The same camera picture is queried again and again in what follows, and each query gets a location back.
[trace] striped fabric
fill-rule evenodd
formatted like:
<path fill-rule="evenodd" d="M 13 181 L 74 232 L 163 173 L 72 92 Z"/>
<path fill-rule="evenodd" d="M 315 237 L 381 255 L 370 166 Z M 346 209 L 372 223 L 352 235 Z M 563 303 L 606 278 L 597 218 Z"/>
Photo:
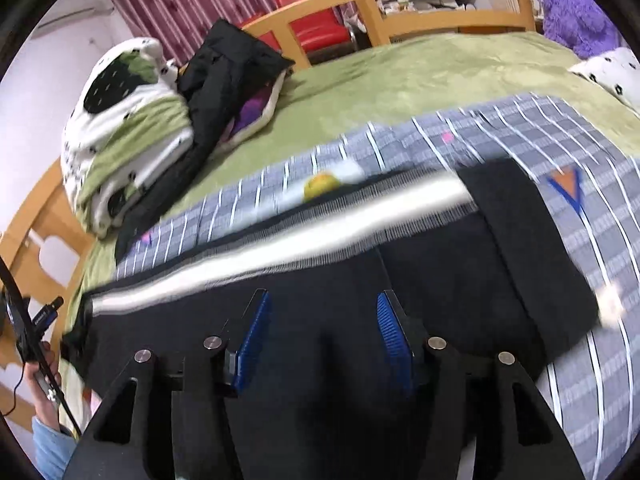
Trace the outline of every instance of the striped fabric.
<path fill-rule="evenodd" d="M 165 262 L 255 221 L 256 206 L 342 159 L 366 175 L 401 166 L 454 169 L 508 155 L 539 187 L 568 253 L 592 288 L 615 283 L 626 316 L 598 329 L 548 367 L 539 384 L 588 479 L 615 468 L 640 426 L 640 171 L 561 99 L 526 94 L 413 118 L 369 123 L 324 146 L 226 186 L 158 224 L 116 270 L 116 278 Z M 582 175 L 578 214 L 546 176 L 572 166 Z"/>

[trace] blue sleeve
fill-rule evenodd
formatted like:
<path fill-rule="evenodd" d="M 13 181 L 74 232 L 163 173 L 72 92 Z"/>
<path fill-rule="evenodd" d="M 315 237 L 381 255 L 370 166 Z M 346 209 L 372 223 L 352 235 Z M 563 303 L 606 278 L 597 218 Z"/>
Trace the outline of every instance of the blue sleeve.
<path fill-rule="evenodd" d="M 36 450 L 36 468 L 45 480 L 61 480 L 76 448 L 76 441 L 71 436 L 45 426 L 35 416 L 31 426 Z"/>

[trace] purple plush toy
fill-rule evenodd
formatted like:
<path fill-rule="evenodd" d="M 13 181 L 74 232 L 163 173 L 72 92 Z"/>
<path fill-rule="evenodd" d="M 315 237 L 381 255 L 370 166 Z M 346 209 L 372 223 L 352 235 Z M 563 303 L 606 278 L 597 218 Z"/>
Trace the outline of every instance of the purple plush toy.
<path fill-rule="evenodd" d="M 572 49 L 581 59 L 620 46 L 620 34 L 593 0 L 539 0 L 545 37 Z"/>

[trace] green blanket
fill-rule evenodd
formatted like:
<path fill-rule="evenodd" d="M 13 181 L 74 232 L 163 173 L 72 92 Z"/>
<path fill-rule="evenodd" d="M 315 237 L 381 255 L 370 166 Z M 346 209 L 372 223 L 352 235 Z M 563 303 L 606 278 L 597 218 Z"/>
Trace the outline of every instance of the green blanket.
<path fill-rule="evenodd" d="M 212 160 L 168 215 L 367 121 L 399 123 L 527 91 L 564 98 L 625 153 L 640 153 L 640 120 L 600 86 L 567 72 L 578 61 L 571 50 L 533 32 L 436 34 L 304 70 L 284 83 L 273 121 L 223 160 Z M 95 245 L 79 293 L 110 280 L 113 247 L 113 238 Z"/>

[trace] wooden bed frame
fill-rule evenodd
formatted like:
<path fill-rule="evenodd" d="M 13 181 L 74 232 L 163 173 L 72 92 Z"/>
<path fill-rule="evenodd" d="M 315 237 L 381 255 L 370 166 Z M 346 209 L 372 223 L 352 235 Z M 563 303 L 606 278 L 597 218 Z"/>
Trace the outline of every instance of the wooden bed frame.
<path fill-rule="evenodd" d="M 400 12 L 382 16 L 376 0 L 300 0 L 283 7 L 244 27 L 253 36 L 272 32 L 278 40 L 282 53 L 295 61 L 294 70 L 310 67 L 309 60 L 298 43 L 290 26 L 293 20 L 319 10 L 349 2 L 355 2 L 360 19 L 367 28 L 373 47 L 390 44 L 391 38 L 441 29 L 475 28 L 476 32 L 493 33 L 504 30 L 523 29 L 535 31 L 531 0 L 517 0 L 520 12 L 501 10 L 469 10 L 458 12 Z M 79 262 L 70 283 L 60 285 L 40 265 L 40 247 L 37 240 L 51 236 L 59 237 L 79 255 Z M 62 296 L 65 306 L 60 309 L 54 327 L 51 345 L 55 351 L 65 327 L 66 307 L 71 301 L 82 278 L 84 260 L 95 239 L 85 233 L 71 212 L 62 186 L 60 161 L 57 160 L 31 190 L 7 231 L 0 237 L 0 256 L 13 273 L 20 290 L 40 303 L 48 303 Z M 0 366 L 10 363 L 21 365 L 15 351 L 15 338 L 8 320 L 0 336 Z M 9 419 L 31 431 L 33 406 L 18 397 L 16 410 Z M 13 405 L 13 394 L 0 385 L 0 410 L 7 412 Z"/>

